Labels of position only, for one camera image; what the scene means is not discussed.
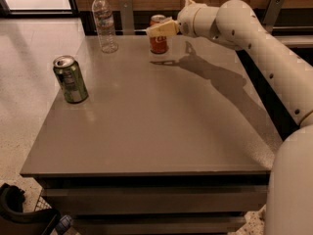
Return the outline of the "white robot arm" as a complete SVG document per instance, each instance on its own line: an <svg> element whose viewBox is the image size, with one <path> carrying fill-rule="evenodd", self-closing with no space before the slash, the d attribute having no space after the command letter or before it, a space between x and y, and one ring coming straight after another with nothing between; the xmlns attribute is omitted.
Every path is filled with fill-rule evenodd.
<svg viewBox="0 0 313 235"><path fill-rule="evenodd" d="M176 20L146 29L150 37L204 37L251 57L299 129L280 146L270 174L264 235L313 235L313 70L272 36L249 4L209 7L185 0Z"/></svg>

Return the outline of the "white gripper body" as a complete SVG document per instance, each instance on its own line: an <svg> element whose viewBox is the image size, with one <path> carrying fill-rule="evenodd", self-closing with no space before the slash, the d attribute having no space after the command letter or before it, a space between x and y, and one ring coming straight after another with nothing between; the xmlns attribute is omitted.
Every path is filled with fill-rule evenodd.
<svg viewBox="0 0 313 235"><path fill-rule="evenodd" d="M185 6L177 16L179 30L183 35L196 37L194 20L198 11L205 7L205 4L196 3L194 0L185 0Z"/></svg>

